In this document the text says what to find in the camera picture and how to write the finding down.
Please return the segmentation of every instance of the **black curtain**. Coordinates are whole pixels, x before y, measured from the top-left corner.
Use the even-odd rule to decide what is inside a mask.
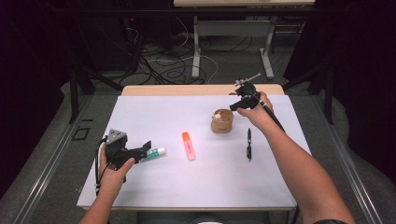
[[[349,119],[349,147],[396,183],[396,5],[317,0],[315,7],[351,12],[310,18],[284,77],[293,81],[331,58],[333,94]]]
[[[34,1],[2,1],[0,197],[35,149],[64,99],[68,75]]]

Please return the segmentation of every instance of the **highlighter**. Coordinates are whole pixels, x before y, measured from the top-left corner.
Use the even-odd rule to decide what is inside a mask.
[[[183,137],[184,148],[186,148],[187,157],[189,158],[189,161],[193,161],[195,159],[195,152],[194,148],[192,147],[189,133],[182,133],[181,136]]]

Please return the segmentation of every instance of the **desk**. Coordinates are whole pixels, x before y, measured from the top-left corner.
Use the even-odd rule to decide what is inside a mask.
[[[269,95],[286,132],[309,152],[288,96],[277,85],[257,85]],[[165,147],[166,155],[134,165],[113,209],[135,211],[292,210],[291,196],[272,152],[246,118],[234,113],[230,133],[210,130],[211,115],[239,101],[228,95],[233,85],[130,86],[119,97],[105,134],[113,128],[128,134],[127,148]],[[252,160],[246,157],[252,131]],[[181,133],[188,131],[195,161],[188,161]],[[88,208],[95,199],[94,164],[78,199]]]
[[[175,7],[276,7],[314,5],[315,0],[175,0]],[[192,76],[199,76],[201,49],[200,35],[256,35],[266,36],[264,48],[260,49],[262,64],[267,78],[274,78],[268,51],[276,26],[276,17],[270,21],[198,21],[194,17],[194,59]]]

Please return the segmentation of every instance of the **table leg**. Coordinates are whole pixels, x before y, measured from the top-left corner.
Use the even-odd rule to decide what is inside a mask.
[[[201,49],[199,48],[198,18],[194,16],[194,59],[192,62],[192,77],[199,76]]]
[[[276,17],[271,18],[270,26],[268,27],[268,34],[265,40],[264,49],[260,49],[260,55],[262,56],[262,64],[264,65],[264,72],[268,79],[274,78],[274,72],[270,60],[268,58],[268,52],[271,48],[271,41],[274,35],[274,30],[276,26]]]

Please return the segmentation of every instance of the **left hand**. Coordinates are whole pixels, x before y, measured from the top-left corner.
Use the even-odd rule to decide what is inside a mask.
[[[134,158],[129,159],[125,162],[121,168],[117,171],[110,169],[107,166],[107,158],[106,158],[106,144],[103,144],[101,152],[100,152],[100,166],[99,172],[102,175],[101,187],[99,191],[98,197],[106,197],[108,200],[112,200],[113,202],[116,200],[119,195],[123,178],[126,176],[128,171],[134,165]]]

